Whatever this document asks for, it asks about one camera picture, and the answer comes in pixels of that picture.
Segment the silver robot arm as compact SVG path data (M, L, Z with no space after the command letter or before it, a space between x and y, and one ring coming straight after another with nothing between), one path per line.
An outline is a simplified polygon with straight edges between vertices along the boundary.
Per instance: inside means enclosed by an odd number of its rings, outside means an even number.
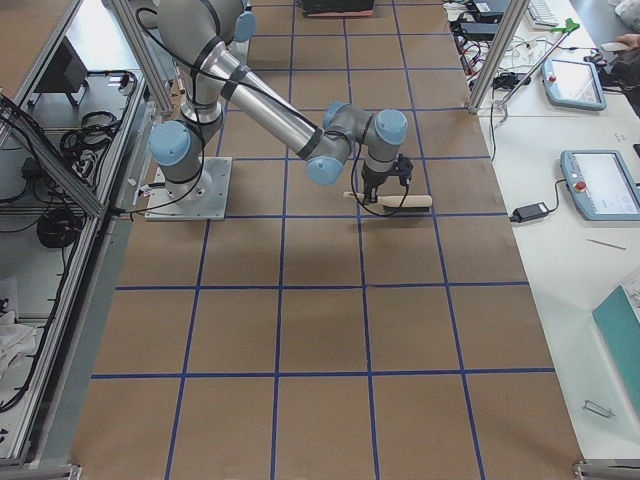
M402 112L370 113L336 101L316 125L229 51L231 43L245 42L255 32L249 2L162 1L155 27L165 51L188 76L184 114L195 118L217 108L221 99L229 101L305 160L307 175L320 185L334 183L353 148L364 146L365 204L377 202L378 189L390 176L409 185L412 164L400 152L408 128Z

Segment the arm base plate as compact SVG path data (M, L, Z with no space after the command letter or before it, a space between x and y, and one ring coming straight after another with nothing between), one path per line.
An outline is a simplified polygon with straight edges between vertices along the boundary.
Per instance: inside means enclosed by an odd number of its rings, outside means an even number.
M160 167L156 168L155 182L148 197L144 216L149 221L196 221L225 219L232 172L231 157L205 157L198 183L174 184L165 180Z

